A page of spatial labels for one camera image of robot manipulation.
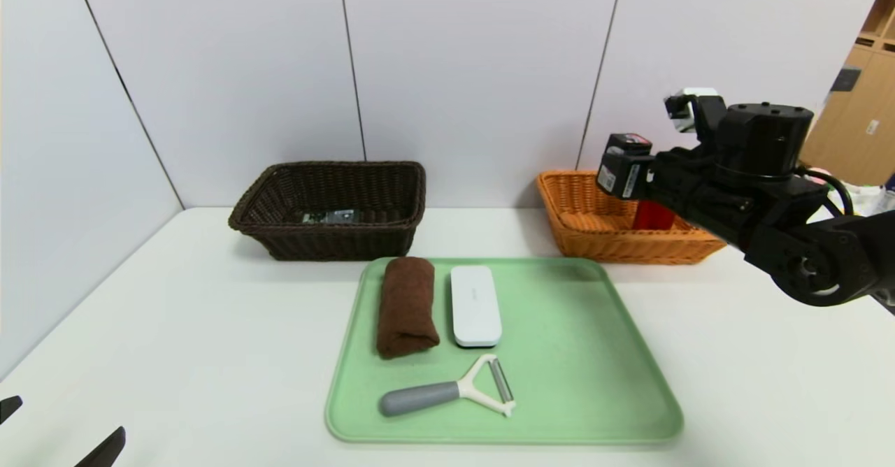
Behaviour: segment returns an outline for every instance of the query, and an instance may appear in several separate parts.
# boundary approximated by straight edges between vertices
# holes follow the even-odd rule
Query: black robotic arm
[[[700,145],[655,156],[607,148],[601,189],[661,203],[712,232],[797,301],[832,306],[867,294],[895,301],[895,212],[853,215],[848,200],[841,215],[828,187],[796,167],[811,111],[770,103],[728,108],[703,89],[682,90],[665,105],[678,130],[694,130]],[[834,218],[808,224],[822,206]]]

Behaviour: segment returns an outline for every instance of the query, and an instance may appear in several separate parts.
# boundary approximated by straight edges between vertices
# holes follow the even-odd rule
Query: brown towel
[[[386,266],[376,349],[384,359],[437,346],[432,324],[435,267],[419,257],[399,257]]]

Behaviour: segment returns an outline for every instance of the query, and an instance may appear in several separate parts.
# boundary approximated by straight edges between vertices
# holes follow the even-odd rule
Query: vegetable peeler
[[[486,363],[492,369],[494,383],[498,387],[502,401],[497,401],[488,394],[484,394],[473,384],[475,376],[479,374],[479,370]],[[482,406],[502,413],[506,417],[510,416],[515,407],[515,400],[513,400],[513,393],[509,390],[509,384],[506,383],[506,376],[501,362],[498,361],[498,356],[493,353],[485,353],[480,356],[473,367],[457,381],[445,381],[444,383],[390,391],[380,399],[380,412],[384,416],[397,416],[430,408],[437,404],[449,403],[461,397],[482,404]]]

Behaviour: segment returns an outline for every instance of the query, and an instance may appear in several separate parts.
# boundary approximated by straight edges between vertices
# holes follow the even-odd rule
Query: peeler blade
[[[498,385],[498,393],[501,394],[501,400],[504,401],[504,403],[509,403],[509,401],[514,400],[513,392],[509,389],[509,383],[506,381],[506,375],[501,367],[501,362],[495,358],[488,361],[488,365],[492,368],[494,383]]]

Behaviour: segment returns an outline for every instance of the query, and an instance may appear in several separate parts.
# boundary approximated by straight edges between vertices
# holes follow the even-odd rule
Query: red object
[[[675,213],[654,201],[640,200],[633,217],[635,230],[671,230]]]

